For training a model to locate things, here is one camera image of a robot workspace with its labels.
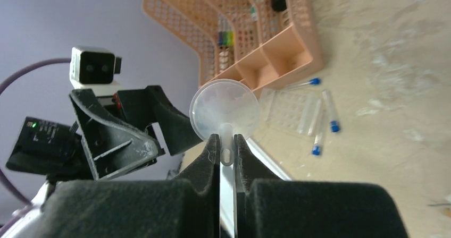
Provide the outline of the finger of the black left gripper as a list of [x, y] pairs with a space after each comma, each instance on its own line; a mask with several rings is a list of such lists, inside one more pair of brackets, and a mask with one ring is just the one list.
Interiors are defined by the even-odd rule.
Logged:
[[116, 106], [122, 120], [152, 137], [155, 137], [152, 124], [158, 123], [172, 156], [202, 141], [192, 128], [189, 117], [172, 105], [160, 86], [120, 90], [116, 93]]

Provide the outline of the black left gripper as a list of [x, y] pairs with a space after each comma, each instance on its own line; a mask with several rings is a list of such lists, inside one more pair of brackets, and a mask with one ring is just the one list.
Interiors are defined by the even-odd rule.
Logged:
[[49, 180], [110, 180], [152, 165], [164, 154], [156, 136], [119, 118], [114, 96], [74, 89], [69, 97], [75, 122], [26, 117], [7, 169]]

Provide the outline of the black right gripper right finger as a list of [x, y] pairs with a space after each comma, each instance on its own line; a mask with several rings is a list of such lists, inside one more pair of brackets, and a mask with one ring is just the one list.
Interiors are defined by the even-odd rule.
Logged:
[[398, 208], [381, 186], [284, 181], [236, 134], [235, 237], [408, 237]]

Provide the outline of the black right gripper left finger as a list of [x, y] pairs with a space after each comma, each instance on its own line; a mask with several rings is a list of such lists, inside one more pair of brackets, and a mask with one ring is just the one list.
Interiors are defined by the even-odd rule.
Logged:
[[165, 181], [70, 181], [44, 204], [34, 237], [219, 237], [219, 136]]

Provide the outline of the clear plastic funnel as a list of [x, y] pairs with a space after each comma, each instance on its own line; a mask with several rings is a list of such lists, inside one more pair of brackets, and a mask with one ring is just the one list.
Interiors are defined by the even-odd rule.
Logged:
[[232, 192], [220, 204], [221, 210], [230, 213], [233, 222], [232, 237], [238, 237], [238, 193], [243, 191], [240, 180], [238, 143], [236, 135], [248, 139], [254, 133], [260, 108], [251, 89], [241, 82], [231, 79], [217, 79], [203, 85], [194, 95], [190, 104], [190, 122], [195, 133], [204, 141], [217, 134], [220, 139], [220, 163], [226, 175], [220, 180], [227, 181]]

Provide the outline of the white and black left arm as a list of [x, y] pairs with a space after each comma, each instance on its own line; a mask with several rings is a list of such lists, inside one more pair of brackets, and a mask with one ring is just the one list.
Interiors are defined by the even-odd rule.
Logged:
[[125, 90], [119, 84], [76, 83], [69, 94], [73, 125], [26, 118], [7, 161], [12, 171], [46, 182], [1, 228], [1, 237], [25, 237], [56, 185], [70, 180], [111, 180], [183, 153], [200, 142], [189, 118], [160, 86]]

